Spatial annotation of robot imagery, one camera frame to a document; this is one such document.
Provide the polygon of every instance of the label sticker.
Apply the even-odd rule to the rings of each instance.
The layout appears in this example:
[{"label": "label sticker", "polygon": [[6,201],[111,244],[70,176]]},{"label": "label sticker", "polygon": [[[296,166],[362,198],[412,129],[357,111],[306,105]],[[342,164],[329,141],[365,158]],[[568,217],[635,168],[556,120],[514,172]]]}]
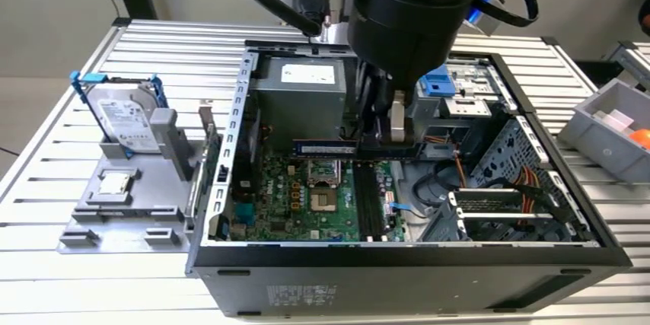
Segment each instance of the label sticker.
[{"label": "label sticker", "polygon": [[337,285],[268,285],[272,306],[330,306]]},{"label": "label sticker", "polygon": [[113,134],[134,152],[161,152],[143,106],[131,100],[102,99],[102,113]]},{"label": "label sticker", "polygon": [[284,83],[337,84],[334,66],[332,65],[297,65],[284,66]]},{"label": "label sticker", "polygon": [[354,154],[357,148],[349,146],[304,146],[304,154]]}]

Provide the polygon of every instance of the black case frame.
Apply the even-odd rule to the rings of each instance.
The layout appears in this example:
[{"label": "black case frame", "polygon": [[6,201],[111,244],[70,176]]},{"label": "black case frame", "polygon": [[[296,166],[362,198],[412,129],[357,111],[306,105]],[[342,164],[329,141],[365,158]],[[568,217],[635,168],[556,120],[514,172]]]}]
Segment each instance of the black case frame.
[{"label": "black case frame", "polygon": [[[306,57],[329,53],[338,58],[356,57],[350,48],[344,45],[306,45],[304,43],[272,43],[264,41],[248,41],[246,52],[260,53],[261,56],[281,57]],[[492,303],[489,306],[473,309],[473,311],[516,312],[536,311],[540,308],[556,303],[577,291],[595,285],[613,274],[625,271],[632,267],[632,261],[617,242],[617,239],[608,228],[595,204],[579,183],[577,178],[569,168],[568,162],[560,153],[553,138],[542,126],[536,115],[536,109],[517,80],[508,69],[508,65],[501,55],[494,53],[460,53],[453,52],[452,56],[486,58],[496,66],[500,76],[508,85],[508,89],[520,105],[520,115],[522,115],[538,135],[540,141],[549,154],[551,163],[559,171],[576,198],[576,202],[589,220],[595,240],[600,247],[513,247],[509,245],[490,245],[484,247],[345,247],[333,244],[330,247],[281,247],[280,245],[268,246],[220,246],[201,247],[201,234],[195,234],[193,250],[190,251],[189,271],[197,271],[206,279],[210,276],[215,286],[209,285],[213,295],[218,298],[220,307],[229,316],[234,315],[297,315],[297,314],[414,314],[414,313],[448,313],[456,312],[454,309],[438,308],[436,304],[430,309],[414,304],[405,297],[400,301],[396,297],[396,306],[377,307],[369,304],[377,293],[377,287],[372,282],[381,281],[382,276],[360,279],[360,286],[368,286],[368,298],[361,301],[357,310],[337,308],[321,308],[318,311],[305,310],[302,307],[276,308],[265,306],[260,301],[238,300],[238,296],[229,297],[234,290],[233,286],[248,288],[253,291],[265,292],[266,285],[278,285],[300,282],[304,279],[294,279],[293,272],[300,268],[310,268],[314,276],[329,276],[332,269],[360,268],[386,269],[385,274],[392,276],[396,269],[426,267],[436,269],[472,268],[481,273],[484,269],[492,272],[486,276],[504,276],[506,283],[509,272],[516,268],[529,268],[530,278],[538,278],[533,285],[525,289],[513,287],[513,293]],[[260,280],[253,280],[258,270],[288,269],[278,274],[265,284]],[[409,283],[405,288],[393,288],[393,293],[409,291]]]}]

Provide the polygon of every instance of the gray storage bin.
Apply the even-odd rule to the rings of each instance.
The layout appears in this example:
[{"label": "gray storage bin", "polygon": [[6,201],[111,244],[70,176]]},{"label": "gray storage bin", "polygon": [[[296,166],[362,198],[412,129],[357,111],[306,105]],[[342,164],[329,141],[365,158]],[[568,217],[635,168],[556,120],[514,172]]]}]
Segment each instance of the gray storage bin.
[{"label": "gray storage bin", "polygon": [[[616,123],[600,117],[615,110],[633,119],[628,131],[620,132]],[[619,179],[650,183],[650,151],[628,137],[632,131],[650,129],[650,96],[615,79],[575,111],[559,137]]]}]

